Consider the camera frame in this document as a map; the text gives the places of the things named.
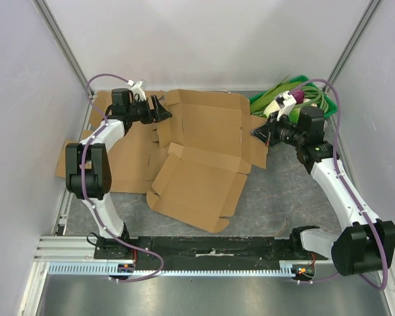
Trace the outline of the brown cardboard box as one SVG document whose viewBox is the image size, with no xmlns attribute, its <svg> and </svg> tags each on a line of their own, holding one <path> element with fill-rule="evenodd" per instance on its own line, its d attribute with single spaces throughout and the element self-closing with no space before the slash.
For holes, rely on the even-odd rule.
<svg viewBox="0 0 395 316">
<path fill-rule="evenodd" d="M 251 131 L 264 119 L 242 94 L 170 90 L 172 117 L 157 125 L 167 158 L 146 194 L 155 212 L 211 233 L 234 215 L 253 166 L 267 166 L 268 148 Z"/>
</svg>

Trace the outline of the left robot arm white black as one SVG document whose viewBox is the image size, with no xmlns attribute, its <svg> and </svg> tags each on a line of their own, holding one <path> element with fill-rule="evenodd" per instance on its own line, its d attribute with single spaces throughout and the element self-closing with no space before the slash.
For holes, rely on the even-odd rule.
<svg viewBox="0 0 395 316">
<path fill-rule="evenodd" d="M 112 202 L 110 149 L 123 139 L 135 122 L 153 124 L 172 118 L 159 98 L 149 97 L 140 88 L 117 88 L 111 91 L 111 102 L 103 119 L 90 136 L 65 147 L 66 188 L 88 207 L 99 227 L 99 235 L 113 238 L 108 250 L 117 259 L 131 252 L 126 225 L 117 215 Z"/>
</svg>

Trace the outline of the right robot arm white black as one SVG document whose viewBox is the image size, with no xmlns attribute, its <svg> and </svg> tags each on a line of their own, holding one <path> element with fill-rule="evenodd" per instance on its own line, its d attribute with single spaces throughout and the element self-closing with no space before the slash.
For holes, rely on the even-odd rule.
<svg viewBox="0 0 395 316">
<path fill-rule="evenodd" d="M 338 236 L 314 226 L 295 228 L 288 251 L 296 259 L 311 252 L 331 259 L 342 276 L 387 273 L 395 250 L 395 224 L 382 221 L 362 199 L 334 146 L 325 140 L 324 127 L 322 110 L 304 107 L 297 122 L 276 111 L 251 131 L 265 145 L 284 143 L 295 148 L 298 161 L 320 185 L 340 223 Z"/>
</svg>

